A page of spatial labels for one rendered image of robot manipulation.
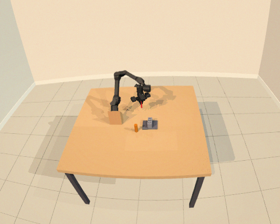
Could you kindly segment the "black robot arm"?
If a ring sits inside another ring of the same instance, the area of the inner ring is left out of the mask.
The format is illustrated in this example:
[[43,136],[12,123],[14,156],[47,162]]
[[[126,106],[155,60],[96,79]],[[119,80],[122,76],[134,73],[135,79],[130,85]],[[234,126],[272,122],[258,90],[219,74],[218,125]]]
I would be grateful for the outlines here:
[[[137,92],[151,92],[151,85],[145,85],[144,83],[144,79],[135,75],[132,75],[131,73],[129,73],[126,70],[123,71],[116,71],[114,73],[114,80],[115,80],[115,91],[114,91],[114,96],[113,96],[113,100],[110,103],[111,106],[111,111],[118,111],[118,105],[121,102],[121,97],[119,96],[119,86],[120,86],[120,79],[121,77],[124,76],[129,76],[130,78],[134,79],[136,82],[139,83],[136,84],[134,87],[137,87]],[[139,94],[138,98],[140,99],[140,101],[145,101],[147,99],[147,95],[145,95],[144,93]]]

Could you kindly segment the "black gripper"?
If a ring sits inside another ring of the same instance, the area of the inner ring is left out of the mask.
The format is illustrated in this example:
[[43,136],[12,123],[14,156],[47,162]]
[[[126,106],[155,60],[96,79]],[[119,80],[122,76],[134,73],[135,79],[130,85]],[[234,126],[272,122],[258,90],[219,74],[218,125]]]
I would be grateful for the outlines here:
[[[142,94],[143,93],[143,91],[142,92],[137,92],[137,97],[131,97],[130,99],[131,99],[131,101],[132,102],[135,102],[135,101],[139,101],[139,103],[140,103],[140,105],[141,105],[141,101],[140,101],[140,99],[138,98],[138,95],[139,94]],[[151,95],[150,95],[150,93],[149,92],[146,92],[146,93],[144,93],[145,95],[147,95],[147,97],[151,97]]]

